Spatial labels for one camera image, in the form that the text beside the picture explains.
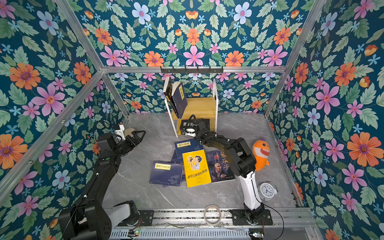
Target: navy blue book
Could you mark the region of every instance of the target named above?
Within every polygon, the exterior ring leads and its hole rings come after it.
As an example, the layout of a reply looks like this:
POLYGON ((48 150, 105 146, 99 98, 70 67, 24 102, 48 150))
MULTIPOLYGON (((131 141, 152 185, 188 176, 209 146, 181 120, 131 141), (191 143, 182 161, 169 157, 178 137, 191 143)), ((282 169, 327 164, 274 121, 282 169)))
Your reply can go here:
POLYGON ((177 159, 183 162, 183 153, 202 150, 203 145, 194 139, 188 139, 180 142, 175 142, 175 150, 177 159))
POLYGON ((180 187, 183 169, 183 164, 154 161, 149 183, 180 187))

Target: gray marble floor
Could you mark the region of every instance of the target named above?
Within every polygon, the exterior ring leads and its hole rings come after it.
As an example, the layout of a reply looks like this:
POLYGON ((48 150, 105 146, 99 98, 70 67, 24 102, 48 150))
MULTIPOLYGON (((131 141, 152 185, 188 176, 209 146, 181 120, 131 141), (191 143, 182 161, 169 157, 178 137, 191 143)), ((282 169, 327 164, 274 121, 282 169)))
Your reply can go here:
MULTIPOLYGON (((146 130, 140 145, 123 157, 118 173, 112 179, 105 194, 103 207, 127 200, 134 200, 139 209, 153 208, 205 208, 215 204, 222 208, 242 208, 244 196, 239 180, 206 184, 187 188, 163 187, 149 184, 153 161, 169 161, 174 151, 173 142, 190 137, 175 137, 166 114, 130 115, 129 127, 146 130)), ((295 200, 278 160, 278 150, 273 136, 260 114, 219 114, 217 133, 228 138, 242 137, 251 146, 256 140, 265 138, 271 146, 270 165, 257 172, 256 181, 272 181, 278 188, 274 199, 266 202, 271 207, 294 207, 295 200)))

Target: orange flower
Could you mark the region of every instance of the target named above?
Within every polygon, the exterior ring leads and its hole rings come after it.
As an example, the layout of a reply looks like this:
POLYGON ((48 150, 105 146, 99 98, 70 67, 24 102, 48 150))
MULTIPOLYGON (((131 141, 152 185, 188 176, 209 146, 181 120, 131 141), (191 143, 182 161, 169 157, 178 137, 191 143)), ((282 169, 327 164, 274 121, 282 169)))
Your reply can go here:
POLYGON ((131 106, 135 109, 141 109, 141 103, 138 103, 137 101, 132 101, 131 106))
POLYGON ((55 218, 55 219, 49 224, 49 227, 50 227, 50 228, 54 228, 54 227, 56 227, 56 225, 57 225, 57 221, 58 221, 58 219, 55 218))
POLYGON ((302 84, 307 79, 308 74, 308 64, 301 63, 300 66, 297 67, 295 73, 295 82, 298 84, 302 84))
POLYGON ((148 64, 148 67, 162 67, 164 66, 164 59, 161 58, 159 53, 155 53, 154 51, 149 51, 149 54, 146 53, 144 55, 144 62, 148 64))
POLYGON ((176 36, 181 36, 181 29, 177 29, 177 30, 175 31, 175 35, 176 35, 176 36))
POLYGON ((91 13, 90 11, 85 11, 84 13, 85 13, 85 15, 86 15, 89 19, 93 19, 93 13, 91 13))
POLYGON ((12 139, 11 134, 0 135, 0 165, 3 164, 3 169, 13 167, 14 161, 18 162, 23 156, 22 153, 28 150, 26 144, 22 144, 24 139, 15 136, 12 139))
POLYGON ((92 151, 94 154, 99 154, 100 152, 100 147, 99 145, 97 145, 97 142, 95 142, 93 145, 92 145, 92 151))
POLYGON ((197 16, 199 15, 199 12, 197 11, 187 11, 185 12, 185 15, 187 16, 187 19, 197 19, 197 16))
POLYGON ((291 36, 291 30, 289 28, 282 28, 281 31, 277 31, 276 36, 273 38, 275 44, 283 45, 291 36))
POLYGON ((188 38, 187 40, 192 45, 196 45, 196 43, 200 41, 199 37, 200 37, 200 34, 197 32, 195 28, 191 28, 189 30, 189 33, 187 33, 187 38, 188 38))
POLYGON ((233 53, 228 53, 228 57, 225 58, 227 67, 240 67, 244 63, 244 55, 239 53, 239 51, 234 51, 233 53))
POLYGON ((291 18, 295 18, 295 17, 297 17, 297 15, 299 15, 299 10, 295 10, 295 11, 293 11, 292 13, 291 13, 291 18))
POLYGON ((287 142, 286 142, 285 145, 287 146, 287 149, 288 149, 290 152, 292 152, 292 150, 293 150, 293 148, 294 148, 294 146, 295 146, 295 143, 293 142, 292 139, 288 138, 288 139, 287 139, 287 142))
POLYGON ((73 72, 77 75, 77 81, 85 85, 91 78, 91 73, 89 72, 88 66, 86 66, 83 62, 75 63, 74 66, 76 68, 73 69, 73 72))
POLYGON ((378 47, 376 45, 368 45, 368 47, 365 48, 364 54, 366 56, 374 54, 378 50, 378 47))
POLYGON ((336 77, 335 82, 337 82, 337 85, 339 86, 347 86, 349 84, 349 81, 352 81, 355 77, 356 67, 353 66, 353 63, 348 63, 345 65, 340 66, 340 69, 337 69, 336 71, 336 77))
POLYGON ((31 90, 41 80, 38 77, 40 73, 29 64, 25 66, 24 63, 18 63, 17 68, 12 67, 9 71, 12 73, 9 75, 11 81, 16 82, 15 85, 19 88, 25 87, 25 89, 31 90))
POLYGON ((258 109, 259 107, 261 107, 262 106, 262 102, 261 101, 256 101, 256 102, 253 102, 252 103, 252 108, 256 108, 256 109, 258 109))
POLYGON ((204 35, 205 36, 210 36, 212 33, 211 33, 211 30, 209 30, 209 29, 205 29, 204 30, 204 35))
POLYGON ((381 142, 377 137, 369 139, 371 135, 367 132, 361 132, 360 136, 356 133, 351 136, 352 142, 348 142, 347 148, 351 150, 349 156, 352 160, 358 160, 358 164, 366 167, 368 164, 373 167, 379 164, 378 158, 384 157, 384 150, 377 148, 381 142))
POLYGON ((363 77, 362 79, 360 79, 360 82, 359 82, 360 86, 362 86, 363 88, 369 87, 370 83, 371 81, 369 80, 368 76, 363 77))
POLYGON ((303 200, 304 199, 303 190, 301 189, 301 187, 299 187, 299 184, 297 182, 295 183, 295 186, 297 188, 297 191, 299 192, 300 198, 303 200))
POLYGON ((95 36, 98 38, 99 42, 103 43, 104 45, 112 45, 113 39, 111 37, 111 34, 105 31, 103 28, 97 28, 95 36))
POLYGON ((327 229, 325 232, 325 238, 327 240, 340 240, 340 237, 335 234, 332 229, 327 229))

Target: book cover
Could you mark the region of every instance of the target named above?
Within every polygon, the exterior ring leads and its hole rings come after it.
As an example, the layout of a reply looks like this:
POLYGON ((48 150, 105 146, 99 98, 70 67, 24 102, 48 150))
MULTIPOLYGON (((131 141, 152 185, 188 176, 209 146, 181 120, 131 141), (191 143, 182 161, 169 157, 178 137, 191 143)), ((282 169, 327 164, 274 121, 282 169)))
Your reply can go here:
POLYGON ((195 187, 211 182, 204 150, 183 153, 187 187, 195 187))
POLYGON ((208 169, 212 182, 235 179, 235 175, 229 168, 227 156, 223 151, 209 151, 205 153, 205 156, 207 157, 208 169))
POLYGON ((203 145, 194 139, 188 139, 180 142, 175 142, 175 150, 177 159, 183 161, 183 153, 202 150, 203 145))
POLYGON ((183 164, 154 161, 149 183, 179 187, 183 168, 183 164))

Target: floral wallpaper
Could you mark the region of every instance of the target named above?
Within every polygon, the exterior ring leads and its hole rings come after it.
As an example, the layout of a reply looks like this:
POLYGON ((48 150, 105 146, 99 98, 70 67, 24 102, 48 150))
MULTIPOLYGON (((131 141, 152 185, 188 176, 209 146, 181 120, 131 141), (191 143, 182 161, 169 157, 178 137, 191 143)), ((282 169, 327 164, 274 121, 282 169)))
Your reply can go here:
MULTIPOLYGON (((100 81, 3 202, 0 239, 60 240, 57 217, 91 179, 100 151, 97 138, 121 121, 121 111, 100 81)), ((2 141, 11 137, 0 135, 2 141)))
MULTIPOLYGON (((75 2, 72 6, 82 10, 75 2)), ((94 68, 55 3, 1 0, 0 17, 2 179, 94 68)))
POLYGON ((384 2, 332 1, 270 114, 327 240, 384 238, 384 2))

